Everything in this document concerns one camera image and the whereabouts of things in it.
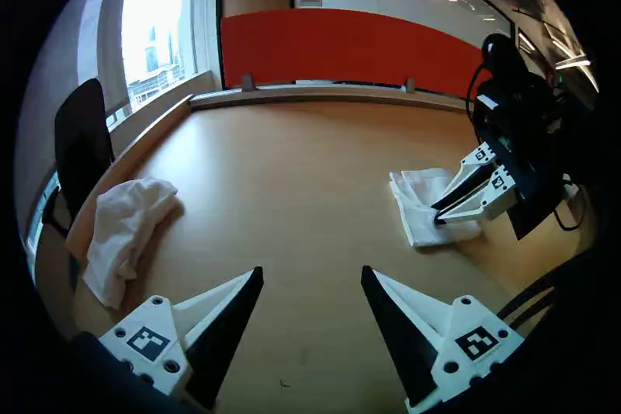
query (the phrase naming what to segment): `red partition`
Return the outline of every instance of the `red partition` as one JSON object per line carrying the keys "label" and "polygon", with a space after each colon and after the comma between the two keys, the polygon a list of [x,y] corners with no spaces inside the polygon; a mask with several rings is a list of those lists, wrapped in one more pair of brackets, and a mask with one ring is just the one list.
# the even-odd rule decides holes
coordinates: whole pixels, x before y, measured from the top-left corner
{"label": "red partition", "polygon": [[[480,50],[431,27],[345,9],[282,9],[222,19],[225,82],[296,79],[415,85],[465,96]],[[484,71],[478,81],[489,78]]]}

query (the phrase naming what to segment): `table surface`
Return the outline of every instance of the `table surface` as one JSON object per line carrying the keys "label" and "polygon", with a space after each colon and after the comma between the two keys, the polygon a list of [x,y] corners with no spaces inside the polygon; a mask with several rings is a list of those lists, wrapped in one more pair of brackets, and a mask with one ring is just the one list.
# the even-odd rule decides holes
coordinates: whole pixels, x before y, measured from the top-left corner
{"label": "table surface", "polygon": [[411,248],[388,173],[457,170],[476,145],[465,115],[422,108],[279,103],[192,113],[135,173],[170,181],[181,207],[156,229],[120,311],[80,281],[78,327],[101,335],[152,294],[176,303],[261,265],[265,286],[218,411],[404,412],[360,287],[363,265],[440,300],[472,294],[497,311],[578,246],[579,232],[551,217],[517,242],[505,214],[473,241]]}

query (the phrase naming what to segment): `folded white towel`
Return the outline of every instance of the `folded white towel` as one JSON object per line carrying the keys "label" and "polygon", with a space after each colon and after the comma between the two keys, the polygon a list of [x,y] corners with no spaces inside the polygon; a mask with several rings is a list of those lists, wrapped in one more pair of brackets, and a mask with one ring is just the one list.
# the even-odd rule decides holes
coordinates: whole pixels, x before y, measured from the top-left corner
{"label": "folded white towel", "polygon": [[118,309],[126,280],[155,226],[175,206],[177,189],[168,181],[133,179],[97,197],[95,230],[83,279],[102,304]]}
{"label": "folded white towel", "polygon": [[401,220],[410,245],[441,245],[465,241],[481,232],[476,221],[434,225],[431,208],[449,185],[453,175],[442,168],[390,174],[390,188],[401,210]]}

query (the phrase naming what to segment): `recessed light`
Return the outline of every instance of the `recessed light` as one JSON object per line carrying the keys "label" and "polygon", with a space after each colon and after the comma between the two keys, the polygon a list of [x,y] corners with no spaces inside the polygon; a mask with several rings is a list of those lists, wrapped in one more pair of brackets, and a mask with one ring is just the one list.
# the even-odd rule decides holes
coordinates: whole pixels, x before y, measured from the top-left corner
{"label": "recessed light", "polygon": [[562,51],[563,53],[565,53],[569,58],[575,58],[576,55],[574,55],[573,53],[570,52],[569,48],[565,47],[562,43],[560,43],[558,40],[552,40],[552,43],[554,43],[554,45],[557,46],[557,48]]}
{"label": "recessed light", "polygon": [[589,60],[574,61],[573,63],[557,66],[557,69],[573,68],[574,66],[589,66],[590,64],[591,62]]}
{"label": "recessed light", "polygon": [[526,36],[523,33],[519,33],[519,38],[522,39],[522,42],[524,42],[528,48],[530,48],[532,51],[535,51],[535,47],[533,46],[532,43],[529,42],[529,40],[526,38]]}

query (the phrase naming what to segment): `white towel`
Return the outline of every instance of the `white towel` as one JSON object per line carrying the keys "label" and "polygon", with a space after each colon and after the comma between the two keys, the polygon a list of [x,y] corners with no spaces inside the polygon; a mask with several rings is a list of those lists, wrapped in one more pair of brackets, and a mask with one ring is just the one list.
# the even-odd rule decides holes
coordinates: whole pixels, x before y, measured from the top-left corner
{"label": "white towel", "polygon": [[155,226],[175,206],[177,189],[168,181],[133,179],[97,197],[95,230],[83,279],[105,306],[118,309],[126,280]]}
{"label": "white towel", "polygon": [[453,175],[442,168],[392,172],[390,188],[401,210],[401,220],[410,245],[441,245],[465,241],[480,234],[476,221],[434,225],[436,209],[431,208],[449,185]]}

